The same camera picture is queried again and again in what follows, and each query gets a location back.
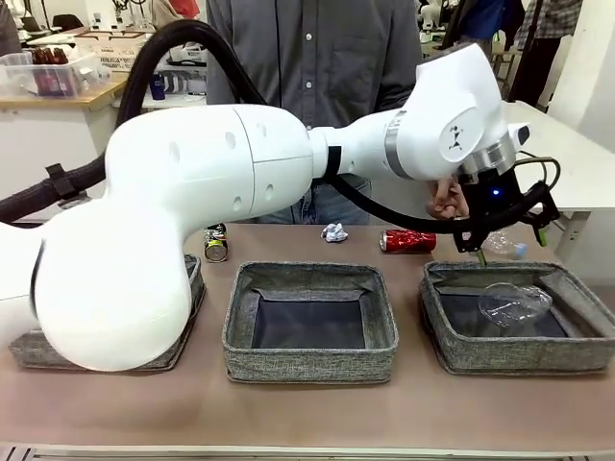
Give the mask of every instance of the robot logo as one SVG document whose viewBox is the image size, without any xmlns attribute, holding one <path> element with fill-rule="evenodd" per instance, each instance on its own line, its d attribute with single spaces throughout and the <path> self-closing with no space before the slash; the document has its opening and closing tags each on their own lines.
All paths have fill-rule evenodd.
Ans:
<svg viewBox="0 0 615 461">
<path fill-rule="evenodd" d="M 454 136 L 453 144 L 449 146 L 449 151 L 452 151 L 452 149 L 455 149 L 455 148 L 459 149 L 460 151 L 463 150 L 463 148 L 461 147 L 461 144 L 459 144 L 459 141 L 458 141 L 458 138 L 463 133 L 463 130 L 460 130 L 457 125 L 454 125 L 453 127 L 451 127 L 449 132 L 452 133 Z"/>
</svg>

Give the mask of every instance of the person's hand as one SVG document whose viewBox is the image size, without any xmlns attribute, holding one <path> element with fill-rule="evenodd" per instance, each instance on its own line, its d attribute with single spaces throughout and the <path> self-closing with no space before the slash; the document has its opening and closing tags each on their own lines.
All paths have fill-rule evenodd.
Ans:
<svg viewBox="0 0 615 461">
<path fill-rule="evenodd" d="M 430 192 L 433 198 L 426 210 L 435 219 L 451 219 L 470 214 L 461 186 L 455 180 L 430 182 Z"/>
</svg>

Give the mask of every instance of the blue jeans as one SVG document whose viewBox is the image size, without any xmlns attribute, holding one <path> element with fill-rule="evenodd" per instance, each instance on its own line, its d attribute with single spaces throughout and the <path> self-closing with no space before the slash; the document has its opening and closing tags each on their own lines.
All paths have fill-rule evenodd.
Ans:
<svg viewBox="0 0 615 461">
<path fill-rule="evenodd" d="M 372 196 L 372 184 L 353 175 L 344 175 L 350 185 L 367 197 Z M 272 214 L 255 218 L 257 224 L 319 224 L 366 225 L 369 214 L 340 195 L 331 185 L 313 182 L 304 197 L 295 205 Z"/>
</svg>

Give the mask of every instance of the shirt pocket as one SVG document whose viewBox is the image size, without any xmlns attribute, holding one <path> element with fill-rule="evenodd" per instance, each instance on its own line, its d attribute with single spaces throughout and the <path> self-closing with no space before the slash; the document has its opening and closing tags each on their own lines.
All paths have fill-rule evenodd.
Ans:
<svg viewBox="0 0 615 461">
<path fill-rule="evenodd" d="M 378 41 L 370 38 L 341 36 L 335 40 L 329 69 L 329 94 L 333 98 L 344 106 L 369 110 L 379 47 Z"/>
</svg>

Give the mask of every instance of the red soda can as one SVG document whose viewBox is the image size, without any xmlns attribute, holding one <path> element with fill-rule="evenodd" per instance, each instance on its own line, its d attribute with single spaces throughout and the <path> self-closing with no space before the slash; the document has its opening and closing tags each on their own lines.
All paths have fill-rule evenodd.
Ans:
<svg viewBox="0 0 615 461">
<path fill-rule="evenodd" d="M 381 233 L 383 253 L 431 253 L 435 248 L 435 233 L 390 229 Z"/>
</svg>

